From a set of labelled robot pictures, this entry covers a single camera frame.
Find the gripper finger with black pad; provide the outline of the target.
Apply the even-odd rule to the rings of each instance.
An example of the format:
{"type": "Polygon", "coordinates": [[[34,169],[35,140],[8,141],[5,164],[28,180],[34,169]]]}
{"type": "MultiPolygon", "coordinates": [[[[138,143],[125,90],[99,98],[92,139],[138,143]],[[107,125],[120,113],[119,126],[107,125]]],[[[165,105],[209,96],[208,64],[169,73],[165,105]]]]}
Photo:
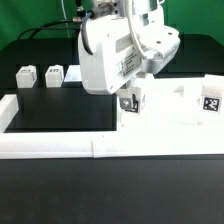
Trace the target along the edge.
{"type": "Polygon", "coordinates": [[[122,87],[119,90],[120,107],[123,110],[131,110],[133,107],[133,98],[129,87],[122,87]]]}

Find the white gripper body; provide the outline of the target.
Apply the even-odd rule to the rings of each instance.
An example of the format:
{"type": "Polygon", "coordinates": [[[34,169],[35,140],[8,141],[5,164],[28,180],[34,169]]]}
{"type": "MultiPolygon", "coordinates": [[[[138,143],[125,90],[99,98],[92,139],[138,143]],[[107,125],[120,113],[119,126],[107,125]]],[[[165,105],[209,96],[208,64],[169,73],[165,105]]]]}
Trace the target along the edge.
{"type": "Polygon", "coordinates": [[[78,39],[81,81],[89,94],[110,95],[139,72],[157,74],[175,56],[179,32],[169,26],[154,24],[140,28],[138,37],[146,58],[134,47],[128,21],[109,16],[87,20],[86,34],[92,55],[78,39]]]}

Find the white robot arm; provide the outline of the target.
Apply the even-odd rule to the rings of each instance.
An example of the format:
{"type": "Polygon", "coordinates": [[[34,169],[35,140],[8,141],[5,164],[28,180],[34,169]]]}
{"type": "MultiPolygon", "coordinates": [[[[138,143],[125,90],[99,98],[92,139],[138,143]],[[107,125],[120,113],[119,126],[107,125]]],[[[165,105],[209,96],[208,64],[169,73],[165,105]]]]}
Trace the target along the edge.
{"type": "Polygon", "coordinates": [[[94,0],[81,23],[78,55],[84,89],[115,94],[120,108],[144,105],[138,76],[156,74],[175,56],[179,32],[164,24],[165,0],[94,0]]]}

